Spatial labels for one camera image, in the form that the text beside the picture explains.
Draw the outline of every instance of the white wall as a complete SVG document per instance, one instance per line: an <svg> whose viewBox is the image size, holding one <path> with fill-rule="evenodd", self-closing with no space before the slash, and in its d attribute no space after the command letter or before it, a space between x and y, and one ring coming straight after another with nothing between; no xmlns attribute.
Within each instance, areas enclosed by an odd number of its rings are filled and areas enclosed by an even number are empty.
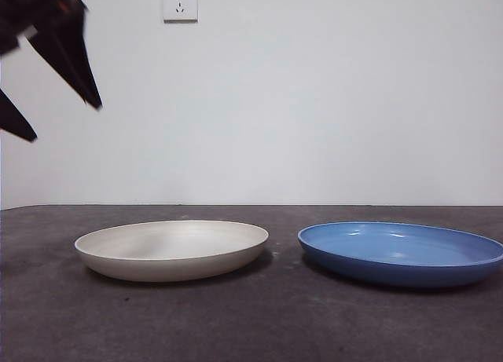
<svg viewBox="0 0 503 362"><path fill-rule="evenodd" d="M34 51L2 204L503 204L503 0L84 0L104 101Z"/></svg>

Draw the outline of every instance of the table surface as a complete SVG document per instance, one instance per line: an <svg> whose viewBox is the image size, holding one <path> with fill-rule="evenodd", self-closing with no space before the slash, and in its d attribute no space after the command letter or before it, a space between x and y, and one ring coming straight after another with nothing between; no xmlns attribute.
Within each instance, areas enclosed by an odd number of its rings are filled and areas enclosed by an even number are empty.
<svg viewBox="0 0 503 362"><path fill-rule="evenodd" d="M84 267L81 235L146 221L262 226L235 272L131 283ZM2 358L20 361L502 361L503 272L450 290L359 283L309 263L296 239L329 221L397 221L503 241L503 207L40 206L2 212Z"/></svg>

